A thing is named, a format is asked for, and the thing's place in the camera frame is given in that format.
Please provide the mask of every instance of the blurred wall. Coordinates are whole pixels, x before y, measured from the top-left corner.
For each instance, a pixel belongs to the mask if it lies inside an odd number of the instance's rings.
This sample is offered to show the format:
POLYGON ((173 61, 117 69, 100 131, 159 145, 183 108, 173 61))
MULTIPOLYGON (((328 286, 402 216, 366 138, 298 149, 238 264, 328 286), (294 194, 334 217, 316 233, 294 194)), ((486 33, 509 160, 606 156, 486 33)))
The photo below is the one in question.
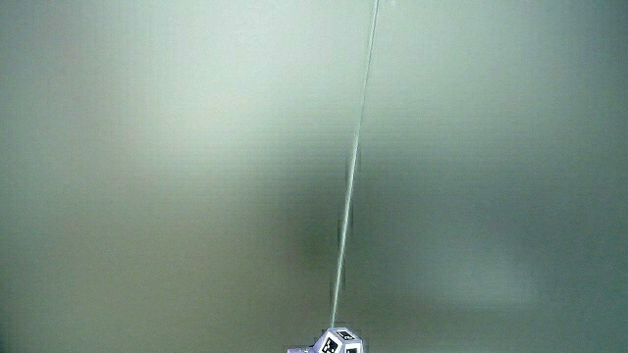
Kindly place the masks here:
MULTIPOLYGON (((372 3, 0 3, 0 351, 329 324, 372 3)), ((340 320, 369 352, 627 347, 628 7, 383 0, 340 320)))

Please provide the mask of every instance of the thin white string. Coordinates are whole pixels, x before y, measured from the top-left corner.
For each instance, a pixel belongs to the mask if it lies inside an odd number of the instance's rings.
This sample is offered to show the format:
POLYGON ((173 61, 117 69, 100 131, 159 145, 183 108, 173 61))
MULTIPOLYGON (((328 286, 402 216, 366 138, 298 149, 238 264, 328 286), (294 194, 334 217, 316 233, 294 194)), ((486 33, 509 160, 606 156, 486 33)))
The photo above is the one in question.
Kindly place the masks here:
POLYGON ((342 276, 342 265, 344 263, 344 249, 346 244, 346 230, 349 223, 349 209, 351 208, 351 196, 353 195, 353 179, 355 176, 355 165, 357 163, 357 151, 360 143, 360 130, 362 128, 362 120, 364 119, 364 105, 366 103, 366 87, 369 80, 369 72, 371 69, 371 58, 373 56, 373 40, 375 38, 375 25, 377 23, 377 12, 379 10, 380 0, 375 0, 373 4, 373 19, 371 22, 371 35, 369 37, 368 57, 366 61, 366 70, 364 74, 364 82, 362 84, 362 101, 360 103, 360 120, 357 125, 357 132, 353 140, 353 151, 351 162, 349 165, 349 175, 346 186, 346 195, 344 196, 344 214, 342 217, 342 228, 340 234, 340 250, 338 255, 338 268, 336 271, 336 285, 334 286, 334 302, 332 304, 332 321, 330 327, 336 324, 336 312, 338 310, 338 297, 340 292, 340 278, 342 276))

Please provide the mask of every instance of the string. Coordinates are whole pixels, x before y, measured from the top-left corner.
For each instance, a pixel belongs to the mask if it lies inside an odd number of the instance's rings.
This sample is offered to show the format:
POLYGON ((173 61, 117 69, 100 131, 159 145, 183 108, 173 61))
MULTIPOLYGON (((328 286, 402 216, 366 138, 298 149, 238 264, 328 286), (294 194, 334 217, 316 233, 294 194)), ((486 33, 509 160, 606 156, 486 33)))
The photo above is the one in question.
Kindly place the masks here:
POLYGON ((344 214, 342 215, 342 225, 340 233, 340 250, 338 255, 338 265, 336 271, 336 284, 334 286, 333 304, 332 304, 332 321, 330 327, 336 324, 336 313, 338 310, 338 299, 340 292, 340 278, 342 276, 342 266, 344 263, 344 249, 346 247, 346 231, 349 223, 349 211, 351 208, 351 197, 353 195, 353 180, 355 177, 355 165, 357 163, 357 152, 360 143, 360 130, 362 128, 362 120, 364 119, 364 106, 366 103, 366 88, 369 80, 369 72, 371 69, 371 58, 373 57, 373 40, 375 38, 375 25, 377 23, 377 13, 379 10, 380 0, 375 0, 373 4, 373 18, 371 22, 371 35, 369 36, 368 56, 366 61, 366 69, 364 73, 364 81, 362 84, 362 101, 360 102, 360 120, 357 125, 357 132, 353 139, 353 149, 351 154, 351 162, 349 164, 349 174, 346 186, 346 194, 344 196, 344 214))

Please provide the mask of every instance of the green gray background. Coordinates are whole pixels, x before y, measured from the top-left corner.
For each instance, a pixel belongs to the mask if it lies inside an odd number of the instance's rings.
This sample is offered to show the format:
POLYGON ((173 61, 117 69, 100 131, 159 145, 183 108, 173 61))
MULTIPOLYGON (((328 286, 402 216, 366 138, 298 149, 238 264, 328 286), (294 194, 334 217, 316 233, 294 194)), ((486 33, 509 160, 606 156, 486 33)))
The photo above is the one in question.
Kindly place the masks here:
MULTIPOLYGON (((329 324, 370 1, 0 2, 0 350, 329 324)), ((628 6, 382 0, 340 320, 625 352, 628 6)))

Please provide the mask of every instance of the fiducial marker cube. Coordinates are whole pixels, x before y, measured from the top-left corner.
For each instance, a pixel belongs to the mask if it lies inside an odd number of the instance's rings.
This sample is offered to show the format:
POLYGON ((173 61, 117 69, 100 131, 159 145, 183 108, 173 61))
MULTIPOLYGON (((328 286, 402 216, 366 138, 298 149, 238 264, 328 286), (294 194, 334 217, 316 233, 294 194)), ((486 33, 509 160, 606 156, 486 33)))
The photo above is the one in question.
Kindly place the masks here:
POLYGON ((364 353, 362 339, 348 328, 328 328, 311 347, 291 348, 288 353, 364 353))

